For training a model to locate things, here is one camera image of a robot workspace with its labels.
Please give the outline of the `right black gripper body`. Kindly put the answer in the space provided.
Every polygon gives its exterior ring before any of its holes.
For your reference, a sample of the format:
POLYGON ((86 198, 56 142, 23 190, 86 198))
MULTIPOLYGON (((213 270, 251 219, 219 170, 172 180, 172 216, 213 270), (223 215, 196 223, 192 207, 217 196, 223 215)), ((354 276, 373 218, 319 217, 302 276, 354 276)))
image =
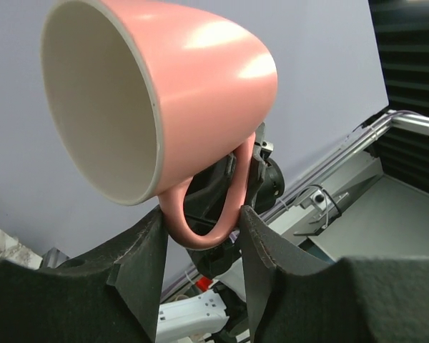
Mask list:
MULTIPOLYGON (((271 158, 273 150, 273 144, 266 140, 266 124, 261 123, 255 131, 252 156, 247 165, 244 200, 233 209, 246 205, 262 214, 283 195, 285 178, 277 162, 271 158)), ((191 181, 184 199, 184 215, 194 233, 210 233, 220 223, 221 215, 231 209, 227 192, 234 186, 236 162, 236 157, 230 154, 196 174, 191 181)), ((201 275, 212 279, 226 272, 240 258, 240 245, 234 238, 239 229, 238 221, 236 218, 232 233, 220 245, 201 251, 187 250, 201 275)))

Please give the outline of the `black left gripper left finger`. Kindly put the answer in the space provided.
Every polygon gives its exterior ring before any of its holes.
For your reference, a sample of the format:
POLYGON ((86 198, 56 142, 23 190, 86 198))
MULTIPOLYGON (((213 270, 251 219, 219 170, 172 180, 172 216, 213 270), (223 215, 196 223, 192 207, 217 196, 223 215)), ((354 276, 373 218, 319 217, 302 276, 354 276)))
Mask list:
POLYGON ((152 210, 55 269, 0 259, 0 342, 153 342, 167 233, 152 210))

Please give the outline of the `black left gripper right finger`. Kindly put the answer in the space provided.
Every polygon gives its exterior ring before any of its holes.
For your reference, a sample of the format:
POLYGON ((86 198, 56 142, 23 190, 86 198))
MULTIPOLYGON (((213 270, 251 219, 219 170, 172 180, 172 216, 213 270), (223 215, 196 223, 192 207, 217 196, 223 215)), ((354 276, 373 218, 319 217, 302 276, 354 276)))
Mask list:
POLYGON ((249 206, 240 246, 253 342, 429 342, 429 258, 328 264, 249 206))

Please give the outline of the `light pink mug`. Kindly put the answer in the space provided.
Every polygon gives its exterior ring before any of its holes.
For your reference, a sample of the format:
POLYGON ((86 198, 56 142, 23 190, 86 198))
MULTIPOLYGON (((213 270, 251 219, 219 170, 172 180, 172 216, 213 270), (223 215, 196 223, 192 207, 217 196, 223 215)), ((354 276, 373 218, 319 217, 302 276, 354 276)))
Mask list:
POLYGON ((157 197, 188 249, 234 229, 255 142, 277 94, 277 69, 251 32, 208 11, 160 1, 58 1, 41 38, 56 130, 83 177, 109 200, 157 197), (184 197, 194 175, 236 157, 231 207, 194 233, 184 197))

